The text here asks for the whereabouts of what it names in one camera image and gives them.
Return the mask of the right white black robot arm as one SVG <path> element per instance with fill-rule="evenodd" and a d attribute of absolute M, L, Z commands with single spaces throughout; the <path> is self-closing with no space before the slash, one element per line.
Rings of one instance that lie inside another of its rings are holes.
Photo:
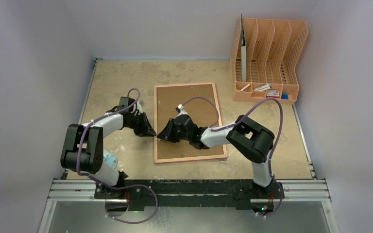
<path fill-rule="evenodd" d="M 210 128 L 199 127 L 187 114 L 178 115 L 169 119 L 157 138 L 172 143 L 187 141 L 198 150 L 232 145 L 252 162 L 254 193 L 264 198 L 272 192 L 273 172 L 270 159 L 279 138 L 247 116 L 240 115 L 231 124 Z"/>

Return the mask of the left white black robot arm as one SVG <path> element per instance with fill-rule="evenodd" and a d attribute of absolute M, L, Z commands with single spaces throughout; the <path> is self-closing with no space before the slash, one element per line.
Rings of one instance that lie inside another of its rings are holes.
<path fill-rule="evenodd" d="M 103 140 L 123 128 L 132 129 L 139 137 L 156 136 L 140 104 L 133 98 L 121 97 L 119 104 L 99 119 L 68 126 L 60 157 L 61 167 L 89 175 L 107 186 L 106 192 L 112 198 L 121 198 L 125 194 L 123 180 L 127 176 L 103 160 Z"/>

